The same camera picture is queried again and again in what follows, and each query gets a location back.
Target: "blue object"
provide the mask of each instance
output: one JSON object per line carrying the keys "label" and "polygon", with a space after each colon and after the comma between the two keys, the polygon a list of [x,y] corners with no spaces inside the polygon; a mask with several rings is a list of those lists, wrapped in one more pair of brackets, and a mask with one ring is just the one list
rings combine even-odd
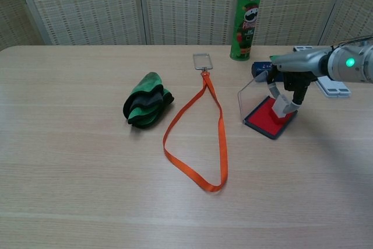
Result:
{"label": "blue object", "polygon": [[[272,63],[270,61],[255,61],[251,66],[251,74],[255,78],[263,71],[271,71]],[[282,73],[279,73],[275,82],[284,82],[284,76]]]}

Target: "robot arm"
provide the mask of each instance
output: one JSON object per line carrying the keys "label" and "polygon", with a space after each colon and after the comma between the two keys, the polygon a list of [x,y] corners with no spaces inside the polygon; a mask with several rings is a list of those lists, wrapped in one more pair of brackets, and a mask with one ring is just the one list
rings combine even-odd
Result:
{"label": "robot arm", "polygon": [[309,84],[320,76],[342,82],[373,83],[373,45],[348,45],[371,38],[373,36],[360,37],[345,41],[335,48],[316,48],[277,57],[268,74],[268,88],[272,96],[278,98],[280,92],[274,79],[282,72],[285,89],[294,92],[293,101],[286,105],[282,113],[298,109]]}

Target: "orange lanyard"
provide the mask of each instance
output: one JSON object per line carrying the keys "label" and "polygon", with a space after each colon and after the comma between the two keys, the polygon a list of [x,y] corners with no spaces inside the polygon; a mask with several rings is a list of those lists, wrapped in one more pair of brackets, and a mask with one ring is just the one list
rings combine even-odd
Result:
{"label": "orange lanyard", "polygon": [[[228,179],[228,153],[227,153],[227,140],[226,140],[226,130],[224,128],[224,119],[223,119],[223,110],[221,109],[221,106],[219,102],[217,101],[216,93],[214,90],[214,86],[212,85],[212,82],[210,80],[210,73],[208,71],[203,71],[201,73],[203,78],[203,86],[202,89],[195,95],[195,97],[192,98],[191,101],[189,101],[175,116],[175,118],[171,121],[170,125],[168,126],[164,136],[163,136],[163,149],[164,153],[166,154],[166,157],[170,160],[170,162],[176,166],[178,169],[180,169],[182,172],[184,172],[187,176],[189,176],[190,179],[192,179],[198,186],[200,186],[205,191],[209,192],[217,192],[219,191],[224,184],[227,182]],[[174,125],[178,122],[178,120],[181,118],[183,113],[187,111],[190,106],[194,104],[198,99],[200,99],[203,94],[205,93],[206,88],[209,88],[209,91],[214,98],[219,110],[220,110],[220,116],[218,121],[218,132],[219,132],[219,149],[220,149],[220,185],[215,186],[207,182],[201,175],[199,175],[194,169],[189,167],[187,164],[180,161],[178,158],[173,156],[169,151],[166,149],[166,140],[167,137],[174,127]]]}

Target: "folded cloth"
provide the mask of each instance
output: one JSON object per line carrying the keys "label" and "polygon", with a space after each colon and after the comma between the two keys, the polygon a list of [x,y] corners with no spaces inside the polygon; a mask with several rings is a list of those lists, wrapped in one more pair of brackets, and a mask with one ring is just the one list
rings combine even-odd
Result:
{"label": "folded cloth", "polygon": [[150,72],[132,90],[124,103],[123,114],[134,127],[147,128],[159,119],[173,101],[174,97],[163,88],[159,75]]}

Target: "green pringles can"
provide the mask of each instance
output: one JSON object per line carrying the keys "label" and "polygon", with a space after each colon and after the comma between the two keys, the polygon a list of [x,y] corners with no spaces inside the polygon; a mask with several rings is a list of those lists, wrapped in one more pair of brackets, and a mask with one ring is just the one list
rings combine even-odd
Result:
{"label": "green pringles can", "polygon": [[237,0],[230,57],[246,61],[250,57],[255,23],[261,0]]}

